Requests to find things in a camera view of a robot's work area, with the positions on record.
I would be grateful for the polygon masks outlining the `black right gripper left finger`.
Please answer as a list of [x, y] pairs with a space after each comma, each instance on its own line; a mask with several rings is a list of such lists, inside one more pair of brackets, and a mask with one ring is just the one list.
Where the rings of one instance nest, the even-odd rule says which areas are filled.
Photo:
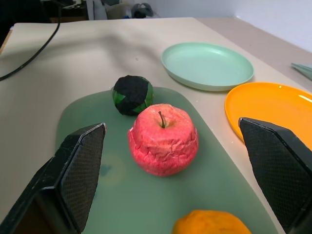
[[98, 185], [105, 123], [69, 134], [32, 177], [0, 225], [2, 234], [80, 234]]

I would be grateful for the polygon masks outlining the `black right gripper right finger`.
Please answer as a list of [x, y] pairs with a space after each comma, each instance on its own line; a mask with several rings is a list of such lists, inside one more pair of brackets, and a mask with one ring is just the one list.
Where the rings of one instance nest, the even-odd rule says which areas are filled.
[[312, 232], [312, 152], [289, 129], [242, 117], [238, 122], [254, 177], [287, 234]]

